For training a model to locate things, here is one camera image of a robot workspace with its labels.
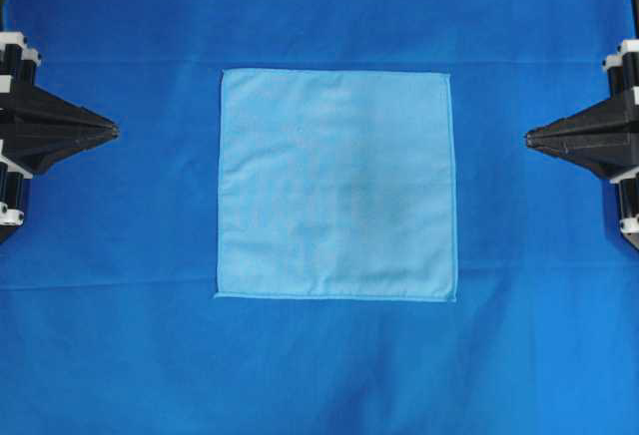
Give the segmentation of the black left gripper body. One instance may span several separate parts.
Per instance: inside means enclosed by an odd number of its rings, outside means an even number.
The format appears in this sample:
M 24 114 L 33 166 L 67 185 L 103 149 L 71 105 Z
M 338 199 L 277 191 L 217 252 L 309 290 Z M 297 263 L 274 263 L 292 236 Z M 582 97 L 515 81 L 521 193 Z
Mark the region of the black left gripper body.
M 1 95 L 10 96 L 12 84 L 34 85 L 41 55 L 27 44 L 22 32 L 1 32 Z M 16 128 L 22 120 L 12 108 L 1 108 L 1 242 L 25 222 L 32 170 L 13 154 Z

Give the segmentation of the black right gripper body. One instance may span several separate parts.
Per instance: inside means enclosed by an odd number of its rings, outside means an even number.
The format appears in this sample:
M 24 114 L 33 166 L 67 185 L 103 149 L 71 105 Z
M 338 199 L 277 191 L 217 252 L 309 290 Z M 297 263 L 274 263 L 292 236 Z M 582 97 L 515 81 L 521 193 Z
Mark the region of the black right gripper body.
M 613 55 L 603 61 L 608 78 L 610 100 L 619 104 L 615 116 L 620 122 L 614 131 L 624 136 L 628 147 L 609 179 L 616 188 L 619 230 L 622 237 L 638 249 L 638 39 L 625 39 Z

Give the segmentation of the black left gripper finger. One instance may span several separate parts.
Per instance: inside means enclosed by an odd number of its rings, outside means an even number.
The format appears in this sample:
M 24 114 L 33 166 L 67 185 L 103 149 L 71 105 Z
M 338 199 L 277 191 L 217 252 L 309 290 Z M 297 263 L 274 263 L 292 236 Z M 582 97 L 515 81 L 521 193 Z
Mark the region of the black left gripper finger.
M 29 122 L 119 131 L 111 120 L 17 80 L 5 80 L 1 84 L 1 109 Z
M 117 139 L 117 128 L 9 128 L 1 132 L 2 155 L 32 175 L 83 151 Z

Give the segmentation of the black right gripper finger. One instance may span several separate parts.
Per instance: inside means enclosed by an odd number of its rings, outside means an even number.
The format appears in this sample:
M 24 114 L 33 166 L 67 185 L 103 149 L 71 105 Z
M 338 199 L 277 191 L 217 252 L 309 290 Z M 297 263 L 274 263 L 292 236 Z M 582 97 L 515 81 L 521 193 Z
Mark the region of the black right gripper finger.
M 603 136 L 638 130 L 638 104 L 633 95 L 616 95 L 573 116 L 533 129 L 525 136 L 527 144 L 569 136 Z
M 638 142 L 604 139 L 527 139 L 526 146 L 590 171 L 611 184 L 638 176 Z

